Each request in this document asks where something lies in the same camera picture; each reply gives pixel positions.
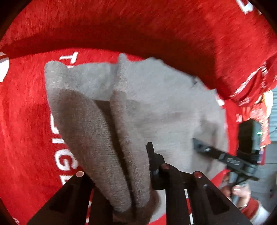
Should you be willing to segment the person's right hand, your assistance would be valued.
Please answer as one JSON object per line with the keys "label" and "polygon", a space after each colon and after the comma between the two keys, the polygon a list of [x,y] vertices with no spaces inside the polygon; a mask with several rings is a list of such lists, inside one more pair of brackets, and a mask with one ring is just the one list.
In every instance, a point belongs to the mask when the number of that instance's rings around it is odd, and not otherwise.
{"label": "person's right hand", "polygon": [[250,199],[251,199],[251,191],[248,184],[243,184],[242,186],[236,185],[232,188],[229,186],[229,174],[226,174],[222,180],[221,184],[222,193],[231,201],[231,196],[235,195],[239,197],[238,202],[235,204],[237,208],[243,209],[245,208]]}

